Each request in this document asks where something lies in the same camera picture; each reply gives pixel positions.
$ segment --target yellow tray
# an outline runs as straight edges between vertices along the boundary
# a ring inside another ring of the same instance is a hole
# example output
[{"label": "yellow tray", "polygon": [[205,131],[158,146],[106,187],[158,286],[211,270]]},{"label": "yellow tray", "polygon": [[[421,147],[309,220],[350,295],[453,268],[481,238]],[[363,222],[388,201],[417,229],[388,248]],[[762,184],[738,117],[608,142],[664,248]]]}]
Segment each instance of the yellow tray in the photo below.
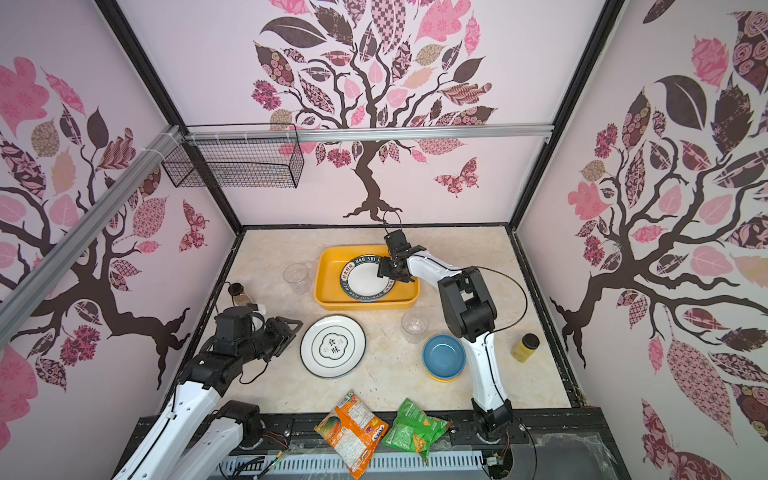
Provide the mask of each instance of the yellow tray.
[{"label": "yellow tray", "polygon": [[326,310],[394,310],[411,308],[419,298],[419,279],[414,283],[396,282],[392,291],[375,302],[358,302],[341,290],[341,271],[361,255],[388,257],[386,245],[350,245],[330,247],[320,255],[315,279],[315,301]]}]

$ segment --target snack bag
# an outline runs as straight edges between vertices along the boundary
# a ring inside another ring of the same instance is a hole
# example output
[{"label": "snack bag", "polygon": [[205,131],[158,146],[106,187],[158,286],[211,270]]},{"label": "snack bag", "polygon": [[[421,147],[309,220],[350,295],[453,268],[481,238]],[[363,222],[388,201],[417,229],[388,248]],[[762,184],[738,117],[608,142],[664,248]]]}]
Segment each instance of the snack bag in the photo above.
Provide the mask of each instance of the snack bag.
[{"label": "snack bag", "polygon": [[415,452],[422,456],[424,463],[429,461],[429,446],[448,430],[451,422],[428,417],[410,399],[406,399],[397,410],[397,418],[392,429],[384,438],[384,445]]},{"label": "snack bag", "polygon": [[339,405],[315,427],[346,463],[349,473],[358,480],[368,468],[373,451],[389,425],[373,415],[350,390]]}]

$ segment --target marble surface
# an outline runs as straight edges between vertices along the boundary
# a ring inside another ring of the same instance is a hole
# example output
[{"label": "marble surface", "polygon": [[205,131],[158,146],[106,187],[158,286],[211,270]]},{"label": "marble surface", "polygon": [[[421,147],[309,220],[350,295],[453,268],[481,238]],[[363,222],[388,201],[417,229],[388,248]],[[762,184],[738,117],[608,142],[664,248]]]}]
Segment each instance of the marble surface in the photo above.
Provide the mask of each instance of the marble surface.
[{"label": "marble surface", "polygon": [[[348,375],[333,380],[319,379],[303,366],[299,355],[306,329],[331,312],[318,305],[312,292],[298,296],[283,280],[283,270],[291,263],[308,262],[316,271],[320,254],[339,245],[382,244],[382,228],[249,231],[228,280],[240,282],[246,293],[264,303],[269,316],[285,316],[304,322],[296,339],[254,383],[232,383],[221,405],[235,399],[257,404],[262,412],[328,412],[350,389],[354,389],[372,410],[397,410],[405,397],[423,409],[470,409],[472,375],[467,367],[453,382],[432,379],[426,372],[421,353],[424,341],[413,345],[402,335],[400,319],[406,310],[377,310],[344,313],[365,330],[366,353]],[[525,288],[507,234],[503,227],[422,227],[406,229],[412,245],[423,245],[440,260],[456,266],[480,265],[514,277]],[[503,276],[482,271],[498,310],[496,328],[507,326],[523,313],[525,301],[520,289]],[[219,310],[231,306],[226,289],[217,303]],[[436,289],[422,283],[415,306],[433,312],[425,339],[449,333]],[[210,319],[203,336],[213,335]],[[541,346],[525,363],[511,351],[526,333],[535,333]],[[496,358],[504,388],[516,409],[570,407],[557,367],[552,359],[535,310],[529,306],[525,318],[515,327],[496,334]],[[252,379],[264,362],[245,365],[243,377]]]}]

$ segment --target white plate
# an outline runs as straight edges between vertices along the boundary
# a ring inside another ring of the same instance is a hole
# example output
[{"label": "white plate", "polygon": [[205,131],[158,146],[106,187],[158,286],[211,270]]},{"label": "white plate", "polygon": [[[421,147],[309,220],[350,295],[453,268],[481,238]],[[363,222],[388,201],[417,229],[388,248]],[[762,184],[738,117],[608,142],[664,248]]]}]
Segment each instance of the white plate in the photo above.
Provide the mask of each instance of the white plate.
[{"label": "white plate", "polygon": [[358,302],[375,302],[395,286],[395,280],[379,277],[378,255],[362,255],[350,260],[339,276],[341,290]]},{"label": "white plate", "polygon": [[362,327],[344,315],[317,320],[301,339],[301,361],[321,379],[335,379],[351,372],[365,351],[366,334]]}]

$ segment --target metal grate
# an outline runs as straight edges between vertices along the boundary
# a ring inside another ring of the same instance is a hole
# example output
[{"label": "metal grate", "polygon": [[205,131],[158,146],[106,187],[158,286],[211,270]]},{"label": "metal grate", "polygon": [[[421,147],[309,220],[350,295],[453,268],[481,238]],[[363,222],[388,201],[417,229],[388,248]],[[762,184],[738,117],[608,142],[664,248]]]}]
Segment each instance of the metal grate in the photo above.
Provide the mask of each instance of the metal grate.
[{"label": "metal grate", "polygon": [[163,161],[175,187],[205,187],[215,179],[221,187],[296,188],[304,167],[295,127],[274,132],[269,138],[229,138],[195,140],[186,148],[197,148],[204,165],[192,161],[184,145]]},{"label": "metal grate", "polygon": [[[228,457],[221,468],[232,475],[238,466],[256,456]],[[269,465],[275,455],[265,455],[262,462],[248,465],[243,471],[258,473]],[[366,472],[458,472],[480,470],[482,452],[435,452],[429,454],[429,464],[415,453],[374,453]],[[270,475],[349,473],[344,461],[335,453],[320,455],[291,455],[273,466]]]}]

